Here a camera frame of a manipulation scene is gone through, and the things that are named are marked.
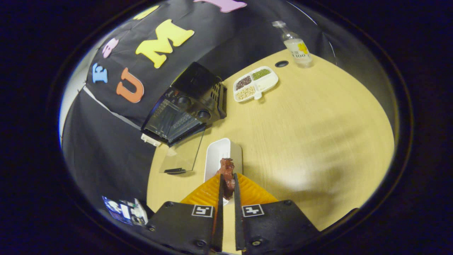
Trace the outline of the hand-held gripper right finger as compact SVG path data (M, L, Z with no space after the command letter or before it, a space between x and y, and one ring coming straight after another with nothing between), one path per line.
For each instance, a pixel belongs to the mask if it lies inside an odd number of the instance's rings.
M292 200L278 200L243 174L236 183L236 250L243 255L284 255L311 243L320 231Z

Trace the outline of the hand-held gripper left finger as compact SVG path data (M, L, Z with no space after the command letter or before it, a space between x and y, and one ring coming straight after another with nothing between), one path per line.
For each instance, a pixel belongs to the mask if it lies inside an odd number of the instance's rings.
M222 250L224 176L216 174L181 202L165 202L146 227L151 241L188 255Z

